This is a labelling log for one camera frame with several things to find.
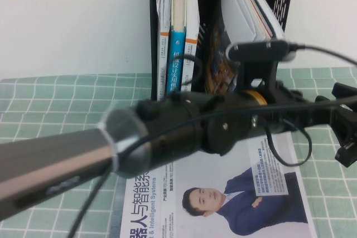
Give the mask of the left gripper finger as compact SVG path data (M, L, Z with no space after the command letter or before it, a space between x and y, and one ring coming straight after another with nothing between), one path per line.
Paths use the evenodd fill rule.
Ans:
M357 88L336 82L332 88L332 95L336 98L357 96Z
M356 162L356 112L339 106L333 115L333 131L340 144L335 159L348 168Z

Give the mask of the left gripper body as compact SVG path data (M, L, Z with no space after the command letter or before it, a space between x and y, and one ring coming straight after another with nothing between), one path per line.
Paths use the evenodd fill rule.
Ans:
M332 107L320 105L329 99L317 96L308 100L299 90L288 89L282 81L270 80L264 85L264 97L269 104L275 105L272 117L283 125L284 132L302 131L316 125L331 122Z

